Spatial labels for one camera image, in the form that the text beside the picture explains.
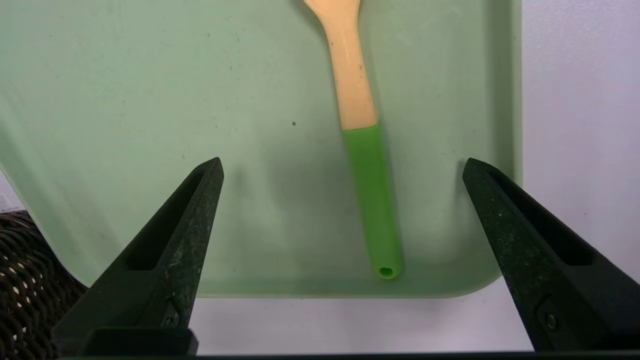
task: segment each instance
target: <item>wicker basket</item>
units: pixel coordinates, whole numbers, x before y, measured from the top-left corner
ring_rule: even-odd
[[[85,291],[27,212],[0,214],[0,360],[56,358],[51,329]]]

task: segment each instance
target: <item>light green tray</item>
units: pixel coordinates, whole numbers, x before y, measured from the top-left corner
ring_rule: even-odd
[[[519,179],[519,3],[362,1],[396,281],[368,264],[327,45],[302,0],[0,9],[1,168],[85,284],[215,156],[200,296],[449,297],[497,278],[461,170],[473,156]]]

